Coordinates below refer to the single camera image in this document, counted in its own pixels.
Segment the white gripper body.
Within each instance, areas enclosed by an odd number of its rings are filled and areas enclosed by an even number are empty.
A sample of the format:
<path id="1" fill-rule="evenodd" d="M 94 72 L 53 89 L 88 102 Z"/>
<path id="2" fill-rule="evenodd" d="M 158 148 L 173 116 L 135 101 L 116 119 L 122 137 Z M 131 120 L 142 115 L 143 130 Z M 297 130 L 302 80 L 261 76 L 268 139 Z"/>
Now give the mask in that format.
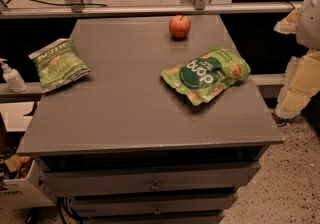
<path id="1" fill-rule="evenodd" d="M 320 0 L 304 0 L 296 22 L 296 40 L 309 49 L 320 49 Z"/>

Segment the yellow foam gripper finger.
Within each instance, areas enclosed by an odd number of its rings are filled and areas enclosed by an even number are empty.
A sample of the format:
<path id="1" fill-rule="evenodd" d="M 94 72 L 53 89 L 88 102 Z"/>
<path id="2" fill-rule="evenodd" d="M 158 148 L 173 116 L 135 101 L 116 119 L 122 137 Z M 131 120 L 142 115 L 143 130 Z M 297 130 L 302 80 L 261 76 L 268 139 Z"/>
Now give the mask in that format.
<path id="1" fill-rule="evenodd" d="M 297 116 L 320 91 L 320 51 L 309 50 L 301 58 L 289 61 L 285 83 L 277 100 L 275 113 L 279 118 Z"/>
<path id="2" fill-rule="evenodd" d="M 276 23 L 274 31 L 281 34 L 295 34 L 298 14 L 299 8 L 292 10 L 285 18 Z"/>

